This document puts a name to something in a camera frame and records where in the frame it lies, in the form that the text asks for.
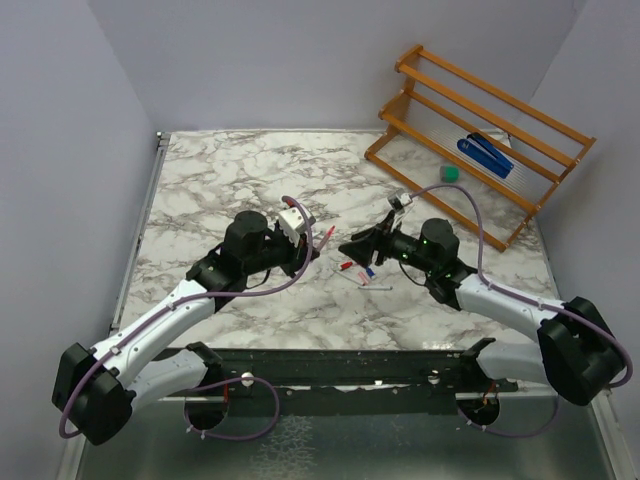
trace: green object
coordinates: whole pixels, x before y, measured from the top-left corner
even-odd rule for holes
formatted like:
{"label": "green object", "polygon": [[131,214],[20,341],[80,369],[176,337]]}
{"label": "green object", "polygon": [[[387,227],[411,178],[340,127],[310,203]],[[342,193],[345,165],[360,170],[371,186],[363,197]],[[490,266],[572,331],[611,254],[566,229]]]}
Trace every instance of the green object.
{"label": "green object", "polygon": [[443,165],[440,167],[440,180],[446,183],[455,182],[460,176],[458,167],[452,167],[449,165]]}

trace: blue object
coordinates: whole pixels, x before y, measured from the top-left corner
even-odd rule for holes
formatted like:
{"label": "blue object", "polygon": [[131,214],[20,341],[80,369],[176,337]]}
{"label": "blue object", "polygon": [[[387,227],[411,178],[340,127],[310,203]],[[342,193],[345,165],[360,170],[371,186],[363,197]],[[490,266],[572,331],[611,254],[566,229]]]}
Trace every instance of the blue object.
{"label": "blue object", "polygon": [[507,175],[513,170],[513,163],[507,160],[507,157],[502,155],[486,138],[477,132],[470,133],[466,139],[458,140],[457,145],[458,150],[473,158],[500,178],[507,178]]}

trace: marble tabletop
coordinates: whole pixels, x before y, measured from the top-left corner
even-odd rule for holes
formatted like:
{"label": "marble tabletop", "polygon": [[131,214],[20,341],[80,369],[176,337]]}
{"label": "marble tabletop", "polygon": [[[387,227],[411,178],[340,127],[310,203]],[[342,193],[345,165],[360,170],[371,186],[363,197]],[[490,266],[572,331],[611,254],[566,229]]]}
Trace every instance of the marble tabletop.
{"label": "marble tabletop", "polygon": [[[322,256],[288,290],[235,299],[172,346],[203,341],[218,348],[449,349],[469,347],[487,336],[528,342],[490,319],[439,305],[426,289],[405,278],[395,262],[375,269],[378,282],[394,286],[388,292],[358,290],[334,274],[336,265],[345,259],[338,245],[380,221],[389,210],[387,196],[401,188],[363,158],[380,135],[345,131],[173,134],[121,326],[164,298],[191,264],[219,243],[238,212],[258,210],[272,221],[283,208],[280,198],[289,195],[315,215],[316,238],[336,226]],[[441,161],[417,146],[404,145],[399,151],[398,161],[406,160],[405,172],[424,173]],[[501,203],[503,199],[482,186],[472,188],[472,193],[495,228],[511,228],[514,217],[521,214],[509,210]],[[447,218],[424,200],[414,202],[403,231],[416,234],[430,217]],[[477,237],[457,222],[451,223],[460,238],[460,257],[475,266]],[[487,246],[484,259],[490,277],[537,295],[553,296],[534,227],[525,228],[504,253]],[[260,288],[285,281],[281,272],[274,272]]]}

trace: wooden dish rack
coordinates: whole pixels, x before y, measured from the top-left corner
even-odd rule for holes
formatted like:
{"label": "wooden dish rack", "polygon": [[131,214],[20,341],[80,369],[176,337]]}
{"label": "wooden dish rack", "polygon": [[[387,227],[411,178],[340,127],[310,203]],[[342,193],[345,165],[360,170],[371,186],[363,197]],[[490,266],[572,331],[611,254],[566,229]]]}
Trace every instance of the wooden dish rack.
{"label": "wooden dish rack", "polygon": [[[490,94],[491,96],[500,99],[501,101],[509,104],[511,107],[519,110],[523,114],[526,114],[527,116],[530,116],[533,119],[542,122],[547,127],[550,127],[556,132],[559,132],[561,135],[568,137],[574,142],[577,142],[577,144],[581,146],[579,153],[573,157],[569,156],[566,153],[563,153],[559,149],[545,143],[540,138],[536,138],[534,135],[527,133],[513,123],[505,120],[503,117],[492,112],[488,108],[485,108],[484,106],[461,95],[460,93],[435,80],[431,76],[422,73],[417,68],[421,60],[427,60],[437,65],[441,69],[446,70],[448,73],[453,74],[456,77]],[[405,176],[403,173],[398,171],[396,168],[394,168],[392,165],[390,165],[388,162],[385,162],[378,156],[378,152],[396,135],[403,134],[409,136],[422,146],[443,157],[444,160],[453,163],[479,181],[498,191],[500,194],[502,194],[502,196],[520,207],[520,209],[522,209],[524,212],[524,218],[522,222],[511,233],[508,240],[506,241],[499,240],[491,233],[487,232],[485,228],[485,240],[501,252],[506,250],[507,247],[512,244],[521,230],[527,225],[527,223],[533,218],[533,216],[538,213],[538,211],[549,199],[558,185],[560,185],[560,183],[566,178],[569,172],[571,172],[576,167],[576,165],[580,162],[580,160],[584,157],[584,155],[589,151],[591,146],[596,141],[595,138],[587,137],[586,135],[568,127],[567,125],[564,125],[563,123],[536,110],[528,104],[516,99],[508,93],[494,87],[493,85],[490,85],[489,83],[475,77],[474,75],[471,75],[465,70],[452,65],[446,60],[425,50],[422,45],[416,45],[415,47],[407,51],[404,55],[402,55],[396,62],[395,70],[398,73],[405,75],[404,85],[400,92],[380,110],[378,116],[381,120],[384,120],[388,123],[388,127],[382,137],[379,138],[375,143],[373,143],[371,147],[369,147],[369,149],[366,151],[365,158],[390,173],[393,177],[407,185],[413,191],[419,190],[422,185],[418,185],[415,181]],[[491,136],[483,134],[484,138],[486,138],[487,141],[489,141],[502,153],[510,157],[510,159],[514,163],[526,167],[526,169],[530,170],[534,175],[544,177],[546,180],[548,180],[550,182],[550,187],[546,190],[546,192],[543,193],[539,198],[537,198],[537,200],[532,201],[531,199],[526,198],[524,195],[516,191],[516,189],[510,188],[510,186],[506,182],[501,181],[501,179],[493,175],[491,171],[485,170],[484,167],[480,166],[479,164],[474,165],[473,163],[470,163],[466,158],[464,158],[464,155],[462,153],[457,152],[452,148],[446,148],[442,144],[439,144],[437,141],[435,141],[434,138],[430,138],[429,132],[421,131],[418,127],[410,125],[406,117],[410,102],[414,102],[420,105],[420,108],[422,108],[422,106],[427,107],[431,112],[435,112],[441,117],[444,117],[452,124],[455,124],[455,126],[457,126],[456,128],[461,128],[469,133],[482,133],[481,129],[476,125],[473,125],[468,120],[465,120],[461,116],[450,111],[450,109],[443,107],[432,99],[429,99],[426,96],[415,91],[416,83],[427,87],[430,91],[433,91],[438,95],[444,97],[445,99],[453,102],[452,104],[456,104],[463,109],[471,112],[473,115],[475,115],[475,117],[482,119],[484,122],[494,125],[498,129],[507,133],[511,138],[515,138],[522,142],[522,144],[530,147],[530,149],[533,149],[531,151],[539,152],[547,159],[551,159],[553,162],[560,165],[559,168],[561,170],[559,172],[558,168],[555,168],[553,169],[555,171],[552,171],[552,169],[548,168],[548,162],[541,162],[539,159],[538,161],[536,161],[531,158],[533,155],[527,156],[522,153],[522,151],[516,151],[511,146],[505,145],[504,143],[492,138]],[[451,215],[454,219],[458,220],[467,228],[469,228],[476,234],[479,234],[479,228],[475,223],[475,219],[467,218],[467,216],[460,213],[454,207],[429,192],[425,193],[423,196],[426,200],[433,203],[435,206],[439,207],[447,214]]]}

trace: wall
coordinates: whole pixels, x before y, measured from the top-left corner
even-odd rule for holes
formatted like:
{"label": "wall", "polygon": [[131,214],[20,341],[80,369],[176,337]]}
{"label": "wall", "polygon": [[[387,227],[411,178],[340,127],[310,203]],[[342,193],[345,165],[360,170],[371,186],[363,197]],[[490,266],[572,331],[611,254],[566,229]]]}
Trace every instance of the wall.
{"label": "wall", "polygon": [[[640,365],[640,4],[590,0],[532,105],[598,138],[539,216],[564,298],[592,299]],[[640,376],[614,401],[640,470]]]}
{"label": "wall", "polygon": [[415,43],[529,100],[584,0],[89,0],[163,130],[379,127]]}
{"label": "wall", "polygon": [[49,479],[60,354],[107,333],[154,128],[84,0],[0,2],[0,476]]}

